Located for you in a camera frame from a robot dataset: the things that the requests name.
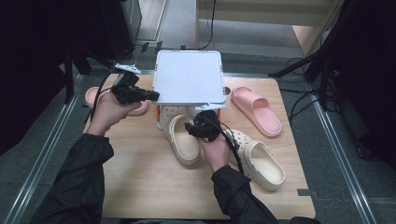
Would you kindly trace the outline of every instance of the black sleeve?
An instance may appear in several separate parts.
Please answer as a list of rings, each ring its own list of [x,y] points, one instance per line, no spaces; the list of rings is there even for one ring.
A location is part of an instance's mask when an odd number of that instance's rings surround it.
[[[103,163],[113,155],[108,138],[84,133],[70,149],[30,223],[100,223],[105,198]]]
[[[226,165],[212,175],[212,180],[220,209],[233,223],[278,223],[270,210],[252,194],[248,177]]]

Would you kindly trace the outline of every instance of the wooden table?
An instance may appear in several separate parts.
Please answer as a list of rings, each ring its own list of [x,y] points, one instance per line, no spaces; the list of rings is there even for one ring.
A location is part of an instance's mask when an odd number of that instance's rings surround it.
[[[116,75],[107,80],[111,85]],[[152,75],[140,75],[137,86],[151,90]],[[232,129],[263,141],[286,172],[281,189],[270,192],[251,182],[256,195],[278,219],[314,217],[315,209],[307,190],[304,171],[289,126],[279,88],[271,78],[225,77],[231,90],[250,87],[265,96],[283,125],[276,138],[262,135],[227,96],[227,107],[221,109],[221,121]],[[150,103],[140,116],[129,116],[106,134],[115,156],[104,165],[106,197],[103,217],[228,219],[213,194],[212,175],[202,155],[192,166],[181,165],[163,131],[156,125],[156,105]]]

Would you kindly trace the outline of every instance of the gray carpet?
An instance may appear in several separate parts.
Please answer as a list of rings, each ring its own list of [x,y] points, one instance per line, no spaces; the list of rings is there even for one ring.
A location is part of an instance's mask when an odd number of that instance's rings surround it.
[[[135,52],[137,67],[152,70],[155,64],[153,49],[147,52]],[[280,57],[264,57],[254,55],[221,54],[225,73],[265,74],[278,71],[286,66],[289,59]],[[126,58],[123,63],[133,62]],[[93,71],[86,76],[78,100],[65,124],[58,143],[50,157],[45,172],[40,178],[34,193],[21,217],[21,223],[27,223],[30,216],[40,204],[49,190],[50,185],[60,169],[68,149],[80,137],[85,126],[84,120],[89,109],[84,106],[83,94],[91,86],[98,86],[106,69],[100,64],[92,63]],[[289,75],[278,79],[281,89],[307,91],[307,86],[299,75]],[[289,113],[300,93],[282,91],[286,111]],[[3,222],[17,199],[24,180],[32,169],[35,160],[51,132],[52,126],[64,106],[65,90],[52,100],[48,108],[37,119],[23,140],[9,152],[0,157],[0,220]],[[298,105],[299,110],[309,103],[305,98]],[[367,194],[378,223],[393,223],[396,215],[396,172],[382,161],[364,161],[359,157],[353,139],[347,130],[342,117],[337,113],[329,113],[334,129],[345,147],[359,181]],[[346,181],[337,163],[334,153],[318,114],[313,106],[308,107],[292,120],[292,131],[298,148],[300,159],[311,190],[317,220],[325,223],[362,223],[361,216],[354,204]],[[119,223],[118,219],[105,218],[103,223]]]

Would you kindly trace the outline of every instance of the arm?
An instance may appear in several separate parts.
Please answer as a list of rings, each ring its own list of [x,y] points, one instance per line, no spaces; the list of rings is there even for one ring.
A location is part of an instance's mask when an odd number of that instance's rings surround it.
[[[251,192],[250,179],[229,165],[231,150],[220,134],[213,142],[197,138],[213,172],[219,207],[233,223],[278,223],[268,208]]]
[[[114,155],[104,135],[139,106],[120,105],[112,93],[100,98],[87,132],[69,150],[31,223],[100,223],[105,198],[103,163]]]

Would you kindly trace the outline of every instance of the black tripod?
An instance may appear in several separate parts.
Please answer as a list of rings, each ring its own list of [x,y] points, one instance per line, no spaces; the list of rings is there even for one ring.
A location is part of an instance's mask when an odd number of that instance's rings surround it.
[[[304,74],[304,78],[308,82],[312,82],[321,72],[320,88],[319,88],[319,98],[318,101],[323,109],[327,110],[326,104],[326,92],[327,84],[329,81],[330,72],[333,70],[333,64],[331,61],[332,52],[337,50],[336,42],[341,41],[339,36],[342,32],[346,32],[344,27],[346,23],[350,21],[351,17],[354,16],[354,8],[356,8],[359,1],[357,0],[346,0],[343,4],[338,21],[330,31],[328,37],[325,39],[324,43],[320,48],[309,55],[308,57],[300,60],[297,63],[290,65],[289,67],[273,73],[268,74],[268,77],[283,77],[286,74],[300,68],[308,63],[311,63]]]

